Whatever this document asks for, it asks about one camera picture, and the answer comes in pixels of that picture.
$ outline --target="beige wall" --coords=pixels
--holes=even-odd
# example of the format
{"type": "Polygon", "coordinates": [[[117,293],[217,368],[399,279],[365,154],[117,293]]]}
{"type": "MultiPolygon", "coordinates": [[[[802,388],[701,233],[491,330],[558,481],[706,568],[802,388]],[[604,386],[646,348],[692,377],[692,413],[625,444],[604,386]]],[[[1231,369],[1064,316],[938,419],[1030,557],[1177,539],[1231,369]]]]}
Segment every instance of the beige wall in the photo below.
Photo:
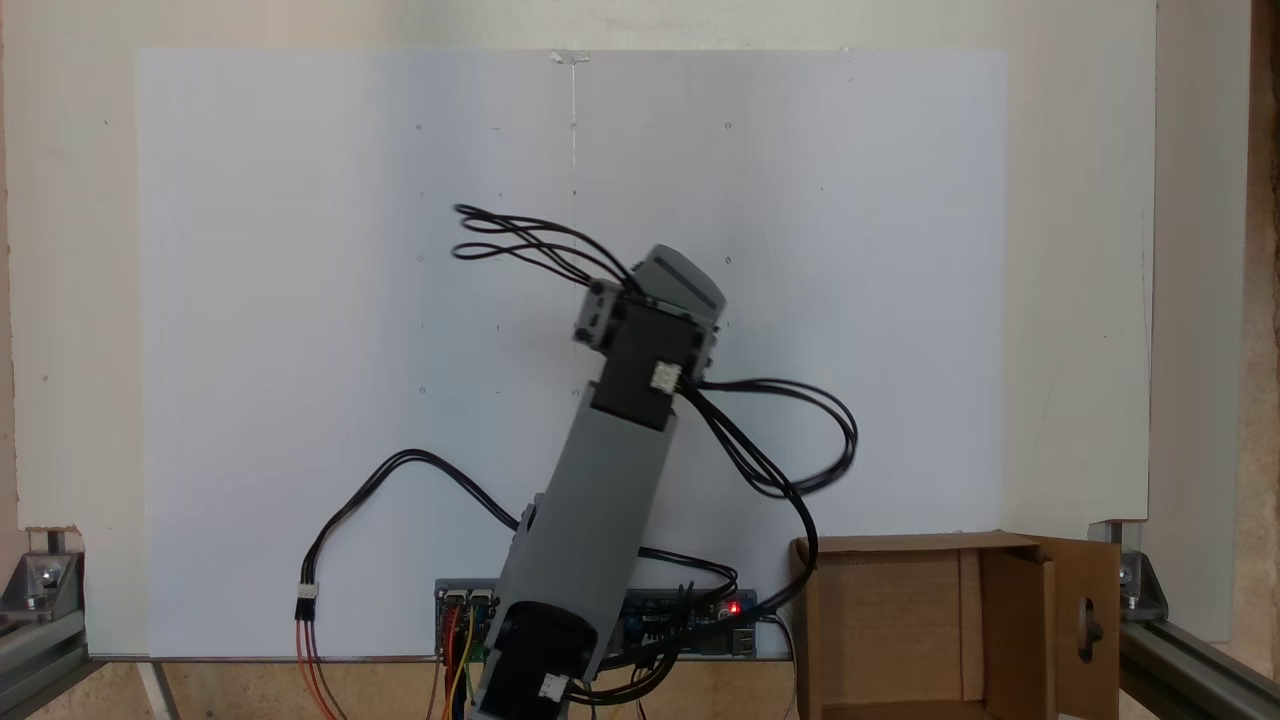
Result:
{"type": "Polygon", "coordinates": [[[1236,468],[1235,573],[1229,653],[1272,675],[1276,651],[1280,384],[1276,350],[1276,94],[1274,0],[1253,3],[1244,333],[1236,468]]]}
{"type": "MultiPolygon", "coordinates": [[[[0,1],[0,29],[4,28],[4,4],[0,1]]],[[[0,136],[4,135],[4,55],[0,54],[0,136]]],[[[0,246],[4,247],[4,272],[0,273],[0,583],[9,578],[9,569],[27,551],[27,533],[18,532],[18,466],[14,455],[13,415],[13,336],[9,331],[9,190],[5,184],[5,152],[0,142],[0,246]]]]}

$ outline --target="white connector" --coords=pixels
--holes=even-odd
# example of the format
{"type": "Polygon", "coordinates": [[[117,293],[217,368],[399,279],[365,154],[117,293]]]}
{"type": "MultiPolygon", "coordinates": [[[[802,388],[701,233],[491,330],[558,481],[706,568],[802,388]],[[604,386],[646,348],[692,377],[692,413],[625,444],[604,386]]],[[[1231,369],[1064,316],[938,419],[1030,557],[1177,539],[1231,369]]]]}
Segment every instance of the white connector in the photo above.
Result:
{"type": "Polygon", "coordinates": [[[559,700],[564,697],[564,685],[567,684],[567,676],[548,674],[543,678],[543,687],[538,691],[538,697],[545,697],[552,702],[559,702],[559,700]]]}
{"type": "Polygon", "coordinates": [[[681,368],[680,365],[676,365],[675,363],[663,363],[662,360],[659,360],[653,366],[653,377],[649,378],[649,387],[654,389],[660,389],[667,395],[675,395],[676,383],[680,382],[680,373],[682,372],[684,368],[681,368]]]}

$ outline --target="yellow wire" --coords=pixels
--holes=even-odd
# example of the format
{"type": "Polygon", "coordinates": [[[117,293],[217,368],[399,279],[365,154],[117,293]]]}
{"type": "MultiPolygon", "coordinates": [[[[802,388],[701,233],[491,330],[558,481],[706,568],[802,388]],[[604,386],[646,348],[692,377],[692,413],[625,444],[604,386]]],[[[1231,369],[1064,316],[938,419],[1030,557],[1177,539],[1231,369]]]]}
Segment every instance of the yellow wire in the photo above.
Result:
{"type": "Polygon", "coordinates": [[[447,720],[453,714],[453,696],[458,692],[458,680],[462,679],[462,670],[467,666],[467,661],[471,660],[471,634],[475,633],[475,610],[472,609],[467,612],[467,644],[462,651],[462,665],[458,666],[457,674],[453,675],[453,685],[449,688],[449,702],[444,705],[444,712],[440,714],[440,720],[447,720]]]}

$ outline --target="bolt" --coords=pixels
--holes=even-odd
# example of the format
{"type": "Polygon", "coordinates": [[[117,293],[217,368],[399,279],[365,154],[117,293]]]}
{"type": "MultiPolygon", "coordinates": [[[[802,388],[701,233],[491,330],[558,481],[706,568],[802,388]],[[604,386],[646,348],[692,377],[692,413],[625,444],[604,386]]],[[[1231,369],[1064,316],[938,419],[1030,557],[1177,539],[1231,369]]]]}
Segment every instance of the bolt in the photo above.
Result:
{"type": "Polygon", "coordinates": [[[46,588],[52,587],[58,582],[58,578],[61,577],[61,574],[63,569],[59,568],[58,565],[45,565],[37,570],[37,575],[40,577],[40,584],[45,585],[46,588]]]}

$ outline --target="robotic arm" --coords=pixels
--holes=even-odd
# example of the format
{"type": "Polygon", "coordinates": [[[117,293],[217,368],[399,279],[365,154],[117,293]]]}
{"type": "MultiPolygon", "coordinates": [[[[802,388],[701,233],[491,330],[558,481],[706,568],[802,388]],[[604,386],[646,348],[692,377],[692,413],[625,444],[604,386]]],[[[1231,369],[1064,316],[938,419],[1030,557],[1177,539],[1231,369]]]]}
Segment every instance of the robotic arm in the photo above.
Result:
{"type": "Polygon", "coordinates": [[[604,370],[512,539],[475,720],[562,717],[567,683],[595,676],[675,434],[676,386],[710,363],[724,307],[710,278],[663,245],[632,275],[645,297],[598,279],[582,304],[573,340],[604,370]]]}

